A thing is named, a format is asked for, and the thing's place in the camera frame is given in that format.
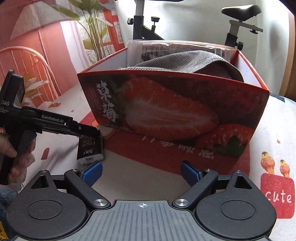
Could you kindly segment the person's left hand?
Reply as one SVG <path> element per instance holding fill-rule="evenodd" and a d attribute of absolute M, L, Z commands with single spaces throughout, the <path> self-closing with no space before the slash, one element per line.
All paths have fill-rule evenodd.
<path fill-rule="evenodd" d="M 20 191 L 22 183 L 24 183 L 27 176 L 27 168 L 35 162 L 33 151 L 36 147 L 36 138 L 33 139 L 27 150 L 20 156 L 19 161 L 12 166 L 10 173 L 6 176 L 9 184 L 7 187 L 15 191 Z M 1 154 L 10 158 L 17 156 L 16 150 L 8 141 L 8 137 L 1 133 Z"/>

